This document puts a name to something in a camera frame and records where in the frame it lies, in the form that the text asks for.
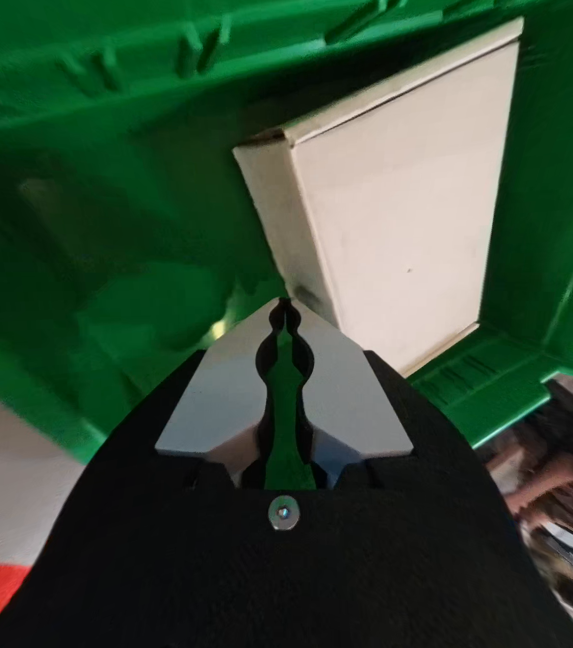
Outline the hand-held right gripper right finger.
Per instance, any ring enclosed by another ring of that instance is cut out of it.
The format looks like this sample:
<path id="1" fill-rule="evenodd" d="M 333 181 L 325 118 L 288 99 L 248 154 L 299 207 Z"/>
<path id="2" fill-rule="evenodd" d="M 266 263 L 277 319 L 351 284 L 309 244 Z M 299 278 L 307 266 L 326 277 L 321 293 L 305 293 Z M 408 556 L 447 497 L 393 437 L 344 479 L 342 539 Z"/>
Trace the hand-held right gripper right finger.
<path id="1" fill-rule="evenodd" d="M 363 349 L 297 300 L 286 304 L 298 451 L 321 488 L 349 465 L 410 456 L 413 443 Z"/>

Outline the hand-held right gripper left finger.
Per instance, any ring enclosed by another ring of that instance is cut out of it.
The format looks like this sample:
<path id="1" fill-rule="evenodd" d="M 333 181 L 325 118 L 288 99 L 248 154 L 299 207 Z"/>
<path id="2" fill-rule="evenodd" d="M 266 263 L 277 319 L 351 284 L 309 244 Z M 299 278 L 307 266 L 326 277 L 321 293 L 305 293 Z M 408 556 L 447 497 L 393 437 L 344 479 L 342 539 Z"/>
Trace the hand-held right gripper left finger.
<path id="1" fill-rule="evenodd" d="M 266 343 L 268 367 L 274 364 L 286 304 L 272 299 L 206 350 L 155 443 L 157 453 L 222 464 L 241 484 L 260 457 L 258 431 L 269 402 L 267 369 L 258 358 Z"/>

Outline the green plastic bin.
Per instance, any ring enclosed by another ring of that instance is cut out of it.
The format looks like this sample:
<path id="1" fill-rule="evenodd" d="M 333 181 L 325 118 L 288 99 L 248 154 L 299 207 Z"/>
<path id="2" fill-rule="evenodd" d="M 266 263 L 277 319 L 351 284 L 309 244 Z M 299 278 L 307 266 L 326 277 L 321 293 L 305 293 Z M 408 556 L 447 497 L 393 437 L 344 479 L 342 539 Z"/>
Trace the green plastic bin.
<path id="1" fill-rule="evenodd" d="M 0 401 L 81 463 L 282 280 L 232 149 L 524 18 L 481 325 L 413 385 L 474 446 L 573 375 L 573 1 L 0 1 Z"/>

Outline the white cardboard box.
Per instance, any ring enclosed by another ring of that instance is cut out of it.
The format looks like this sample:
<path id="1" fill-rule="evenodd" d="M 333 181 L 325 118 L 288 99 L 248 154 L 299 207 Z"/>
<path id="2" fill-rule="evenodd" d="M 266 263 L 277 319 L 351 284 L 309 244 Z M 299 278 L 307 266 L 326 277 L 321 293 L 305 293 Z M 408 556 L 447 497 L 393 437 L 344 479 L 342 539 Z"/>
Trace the white cardboard box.
<path id="1" fill-rule="evenodd" d="M 289 295 L 411 376 L 478 327 L 524 18 L 233 149 Z"/>

